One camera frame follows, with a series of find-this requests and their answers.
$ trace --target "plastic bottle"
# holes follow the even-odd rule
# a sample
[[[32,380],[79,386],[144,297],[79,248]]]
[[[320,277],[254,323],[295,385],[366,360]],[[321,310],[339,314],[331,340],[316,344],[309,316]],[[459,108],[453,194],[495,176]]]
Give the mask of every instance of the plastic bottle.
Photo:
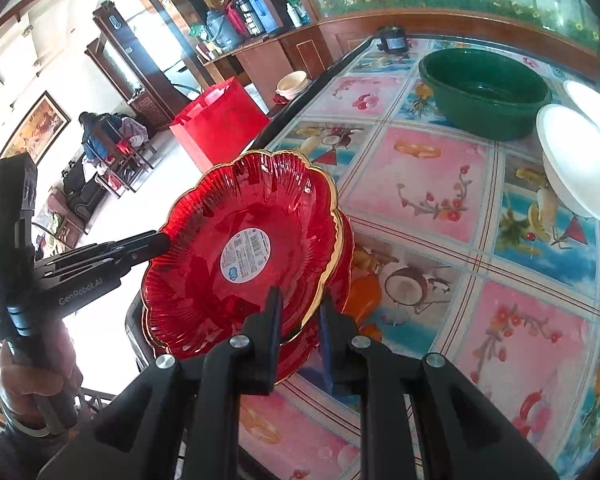
[[[244,41],[235,31],[229,18],[215,9],[206,13],[206,30],[208,41],[213,41],[225,51],[233,50]]]
[[[273,16],[269,12],[269,8],[264,0],[250,0],[251,5],[258,13],[258,17],[262,22],[263,27],[267,32],[272,32],[278,28],[276,25],[276,20],[273,19]]]
[[[306,10],[304,10],[304,5],[299,4],[294,7],[296,8],[296,12],[298,13],[298,17],[300,18],[302,24],[306,25],[307,23],[309,23],[309,14],[306,12]]]
[[[286,13],[291,18],[291,21],[294,22],[294,27],[302,27],[302,21],[300,20],[300,16],[296,12],[296,9],[289,2],[286,3]]]

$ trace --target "stack of plates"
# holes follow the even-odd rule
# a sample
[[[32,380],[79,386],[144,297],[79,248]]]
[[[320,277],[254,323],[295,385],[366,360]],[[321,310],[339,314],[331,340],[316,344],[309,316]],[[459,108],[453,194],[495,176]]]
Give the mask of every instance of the stack of plates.
[[[600,130],[600,94],[577,81],[565,81],[562,85],[574,107]]]
[[[333,180],[301,153],[253,150],[215,166],[176,201],[162,231],[171,249],[142,280],[142,328],[156,354],[209,352],[278,286],[282,380],[318,345],[325,288],[344,309],[353,233]]]
[[[567,208],[600,220],[600,131],[584,116],[547,105],[537,117],[549,184]]]

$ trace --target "framed painting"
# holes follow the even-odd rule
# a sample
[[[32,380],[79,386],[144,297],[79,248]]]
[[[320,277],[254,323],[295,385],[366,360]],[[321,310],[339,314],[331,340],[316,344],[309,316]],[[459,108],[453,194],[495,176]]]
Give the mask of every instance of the framed painting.
[[[44,92],[20,121],[0,158],[27,152],[35,164],[39,163],[69,121],[48,92]]]

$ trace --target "white bowl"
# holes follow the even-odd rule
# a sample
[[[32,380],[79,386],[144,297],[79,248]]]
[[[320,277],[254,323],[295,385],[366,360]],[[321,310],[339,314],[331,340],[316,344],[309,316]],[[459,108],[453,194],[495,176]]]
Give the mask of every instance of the white bowl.
[[[303,70],[297,70],[291,74],[285,75],[276,88],[276,92],[282,95],[282,92],[291,92],[307,81],[307,74]]]
[[[298,97],[302,93],[302,91],[309,86],[309,83],[310,81],[308,79],[305,79],[300,86],[297,86],[293,90],[280,90],[278,91],[278,93],[282,95],[282,97],[291,101],[292,99]]]
[[[600,220],[600,131],[584,116],[561,105],[543,107],[536,127],[543,156],[555,172],[554,182],[550,182],[556,195],[565,205],[584,209]]]
[[[576,108],[600,129],[600,94],[577,81],[565,81],[562,86]]]
[[[591,213],[580,205],[576,198],[562,183],[560,177],[557,173],[555,173],[554,167],[547,160],[546,155],[544,153],[542,154],[542,163],[544,165],[544,173],[546,174],[546,178],[549,181],[549,184],[551,184],[551,187],[555,191],[556,195],[560,197],[560,201],[564,204],[564,206],[567,209],[570,209],[571,211],[576,213],[576,215],[578,216],[582,216],[584,218],[591,218]]]

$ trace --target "table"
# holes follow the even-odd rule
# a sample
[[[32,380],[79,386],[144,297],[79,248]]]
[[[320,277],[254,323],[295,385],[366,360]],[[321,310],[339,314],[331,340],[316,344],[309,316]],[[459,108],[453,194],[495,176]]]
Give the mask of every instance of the table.
[[[447,356],[574,476],[600,446],[600,223],[554,200],[535,133],[491,142],[439,113],[418,61],[458,46],[526,64],[555,103],[566,102],[563,80],[584,79],[485,42],[413,38],[408,58],[367,42],[254,147],[304,146],[336,180],[363,256],[349,301],[376,306],[362,332],[401,354]],[[355,477],[356,399],[325,393],[317,352],[273,399],[244,409],[267,431],[243,424],[240,444],[274,475]]]

